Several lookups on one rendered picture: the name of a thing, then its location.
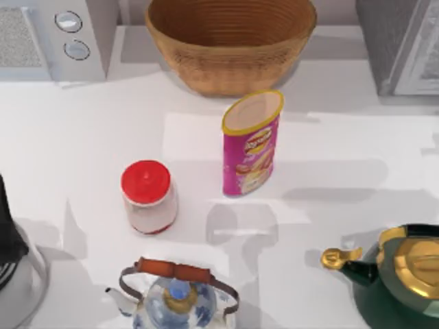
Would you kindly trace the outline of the white jar with red lid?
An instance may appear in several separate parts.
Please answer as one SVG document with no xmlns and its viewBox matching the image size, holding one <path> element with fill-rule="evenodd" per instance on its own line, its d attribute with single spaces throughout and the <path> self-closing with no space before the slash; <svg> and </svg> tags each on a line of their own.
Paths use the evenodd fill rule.
<svg viewBox="0 0 439 329">
<path fill-rule="evenodd" d="M 173 225 L 178 212 L 176 189 L 168 168 L 157 160 L 139 160 L 121 174 L 121 194 L 130 225 L 154 235 Z"/>
</svg>

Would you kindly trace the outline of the green and gold kettle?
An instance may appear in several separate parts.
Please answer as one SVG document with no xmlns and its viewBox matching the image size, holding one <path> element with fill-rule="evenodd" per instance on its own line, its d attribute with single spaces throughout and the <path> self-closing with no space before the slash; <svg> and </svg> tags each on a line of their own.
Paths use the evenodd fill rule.
<svg viewBox="0 0 439 329">
<path fill-rule="evenodd" d="M 326 249 L 323 267 L 353 282 L 360 315 L 372 329 L 439 329 L 439 226 L 384 230 L 364 254 Z"/>
</svg>

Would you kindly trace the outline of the pale microwave oven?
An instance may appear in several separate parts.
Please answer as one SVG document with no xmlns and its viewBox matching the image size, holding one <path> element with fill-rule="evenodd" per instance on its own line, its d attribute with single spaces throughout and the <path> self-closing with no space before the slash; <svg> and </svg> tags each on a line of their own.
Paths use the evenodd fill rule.
<svg viewBox="0 0 439 329">
<path fill-rule="evenodd" d="M 80 31 L 56 26 L 55 15 L 66 11 L 80 16 Z M 118 20 L 118 0 L 0 0 L 0 82 L 104 81 Z M 88 45 L 86 60 L 65 55 L 72 40 Z"/>
</svg>

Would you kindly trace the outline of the pink and yellow can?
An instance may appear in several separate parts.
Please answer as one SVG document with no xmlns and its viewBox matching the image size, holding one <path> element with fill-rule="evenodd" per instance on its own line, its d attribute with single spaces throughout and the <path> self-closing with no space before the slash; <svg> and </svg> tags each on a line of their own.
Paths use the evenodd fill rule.
<svg viewBox="0 0 439 329">
<path fill-rule="evenodd" d="M 251 193 L 271 176 L 284 101 L 280 91 L 262 90 L 236 101 L 224 113 L 222 190 L 225 195 Z"/>
</svg>

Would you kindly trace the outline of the woven brown basket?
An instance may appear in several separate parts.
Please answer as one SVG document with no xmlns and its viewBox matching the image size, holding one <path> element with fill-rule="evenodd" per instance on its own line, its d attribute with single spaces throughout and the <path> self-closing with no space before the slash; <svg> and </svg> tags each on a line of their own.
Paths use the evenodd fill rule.
<svg viewBox="0 0 439 329">
<path fill-rule="evenodd" d="M 269 89 L 317 23 L 311 0 L 151 0 L 145 24 L 164 60 L 202 95 Z"/>
</svg>

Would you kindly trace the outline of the round microwave knob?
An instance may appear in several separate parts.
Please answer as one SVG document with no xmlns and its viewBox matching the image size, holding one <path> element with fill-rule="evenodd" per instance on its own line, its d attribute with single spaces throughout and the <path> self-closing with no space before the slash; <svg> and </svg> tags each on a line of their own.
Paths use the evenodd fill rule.
<svg viewBox="0 0 439 329">
<path fill-rule="evenodd" d="M 91 54 L 88 45 L 81 40 L 66 42 L 63 49 L 66 56 L 76 61 L 86 60 Z"/>
<path fill-rule="evenodd" d="M 56 26 L 66 33 L 76 33 L 82 28 L 82 19 L 72 11 L 57 13 L 54 17 Z"/>
</svg>

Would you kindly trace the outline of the blue and white teapot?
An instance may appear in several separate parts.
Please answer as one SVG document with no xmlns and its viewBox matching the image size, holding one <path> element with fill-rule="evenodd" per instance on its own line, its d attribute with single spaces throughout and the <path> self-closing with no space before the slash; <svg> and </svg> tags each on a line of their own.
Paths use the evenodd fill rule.
<svg viewBox="0 0 439 329">
<path fill-rule="evenodd" d="M 144 292 L 125 282 L 127 276 L 156 279 Z M 105 292 L 132 329 L 237 329 L 238 292 L 209 269 L 141 257 L 119 276 L 119 288 Z"/>
</svg>

